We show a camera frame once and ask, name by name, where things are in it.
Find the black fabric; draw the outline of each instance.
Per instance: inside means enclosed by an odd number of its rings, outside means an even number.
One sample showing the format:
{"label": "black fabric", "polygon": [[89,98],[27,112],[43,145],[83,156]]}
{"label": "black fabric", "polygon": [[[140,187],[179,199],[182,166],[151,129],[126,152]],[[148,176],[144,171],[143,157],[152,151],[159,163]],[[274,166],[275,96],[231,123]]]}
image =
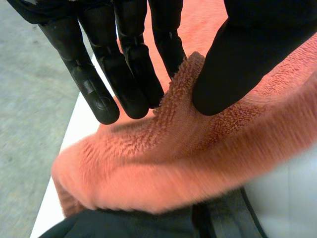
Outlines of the black fabric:
{"label": "black fabric", "polygon": [[160,216],[85,210],[52,227],[40,238],[200,238],[191,213],[192,208]]}
{"label": "black fabric", "polygon": [[237,189],[162,215],[86,210],[40,238],[267,238],[246,197]]}

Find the fingertip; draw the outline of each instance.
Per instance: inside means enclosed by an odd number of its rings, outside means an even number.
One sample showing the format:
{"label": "fingertip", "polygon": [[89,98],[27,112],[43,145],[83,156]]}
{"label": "fingertip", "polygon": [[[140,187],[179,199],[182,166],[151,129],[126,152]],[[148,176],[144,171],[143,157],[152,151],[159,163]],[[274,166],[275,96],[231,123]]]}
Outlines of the fingertip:
{"label": "fingertip", "polygon": [[195,84],[192,94],[193,105],[198,112],[205,116],[213,116],[221,113],[217,102],[210,96],[211,90],[204,84]]}
{"label": "fingertip", "polygon": [[104,125],[115,123],[120,117],[120,111],[113,98],[101,98],[96,100],[93,110],[96,119]]}
{"label": "fingertip", "polygon": [[125,112],[132,119],[142,119],[148,114],[149,107],[147,105],[137,105],[126,109]]}

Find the gray floor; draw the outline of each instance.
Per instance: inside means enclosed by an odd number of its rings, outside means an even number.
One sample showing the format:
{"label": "gray floor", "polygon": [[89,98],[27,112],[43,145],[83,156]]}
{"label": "gray floor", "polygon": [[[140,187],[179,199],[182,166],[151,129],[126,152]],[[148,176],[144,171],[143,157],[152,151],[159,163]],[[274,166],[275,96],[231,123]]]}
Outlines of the gray floor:
{"label": "gray floor", "polygon": [[0,238],[27,238],[78,89],[39,28],[3,0],[0,22]]}

